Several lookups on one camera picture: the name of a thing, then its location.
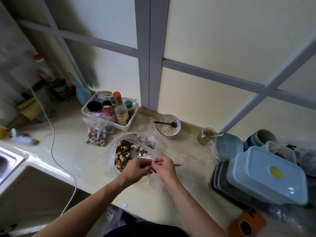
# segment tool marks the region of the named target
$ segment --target yellow oval button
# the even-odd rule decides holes
[[[278,167],[271,166],[269,168],[269,170],[270,170],[271,175],[274,178],[277,178],[277,179],[281,179],[282,178],[282,172],[280,171],[280,169]]]

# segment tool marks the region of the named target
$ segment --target beige countertop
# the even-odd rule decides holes
[[[58,115],[51,119],[55,129],[53,155],[62,167],[76,177],[79,189],[92,194],[113,179],[105,175],[107,166],[101,161],[110,142],[125,134],[150,134],[157,139],[158,151],[172,159],[181,154],[185,157],[184,163],[187,164],[187,168],[194,168],[194,171],[198,172],[199,178],[190,177],[188,171],[189,174],[182,173],[184,175],[182,179],[185,182],[190,182],[192,179],[200,180],[195,181],[191,193],[221,227],[227,229],[228,225],[242,213],[241,209],[208,187],[209,179],[216,165],[206,148],[197,142],[196,137],[201,128],[181,122],[182,129],[179,135],[165,139],[154,131],[155,126],[152,125],[153,119],[159,114],[140,108],[128,132],[117,130],[115,134],[109,136],[108,144],[105,147],[97,147],[86,144],[88,128],[82,120],[84,115],[81,113],[81,105],[77,101],[59,103],[56,109]],[[26,158],[14,175],[20,173],[27,165],[31,165],[75,185],[74,179],[56,165],[51,157],[53,132],[49,123],[28,126],[24,131],[39,140],[40,143],[36,146],[26,146],[13,143],[10,139],[0,141],[0,146]],[[9,185],[14,175],[9,177],[0,189]],[[173,200],[168,192],[161,188],[161,182],[156,177],[151,177],[152,179],[149,181],[148,177],[144,177],[138,183],[128,187],[116,197],[113,204],[122,207],[124,203],[127,203],[125,210],[148,221],[174,225],[187,230]],[[267,233],[270,231],[265,228],[260,235],[264,236]]]

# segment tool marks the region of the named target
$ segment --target bowl of oats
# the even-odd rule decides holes
[[[176,128],[173,128],[171,125],[156,123],[156,130],[159,132],[159,134],[163,135],[166,138],[175,137],[177,134],[179,134],[181,130],[181,123],[179,119],[176,118],[174,115],[164,114],[158,117],[156,121],[165,123],[177,123]]]

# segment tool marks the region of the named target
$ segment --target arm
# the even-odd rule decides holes
[[[152,173],[150,164],[151,161],[146,159],[136,158],[129,161],[117,178],[69,209],[37,232],[34,237],[86,236],[118,194],[138,182],[143,176]]]
[[[152,168],[171,194],[193,237],[228,236],[180,183],[170,158],[155,158]]]

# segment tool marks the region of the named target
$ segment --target hand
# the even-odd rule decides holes
[[[134,158],[127,163],[119,177],[124,180],[124,187],[127,188],[138,182],[143,176],[152,173],[151,160]]]
[[[167,189],[170,184],[179,182],[176,174],[176,168],[174,167],[172,159],[169,157],[157,157],[153,159],[151,166],[156,171]]]

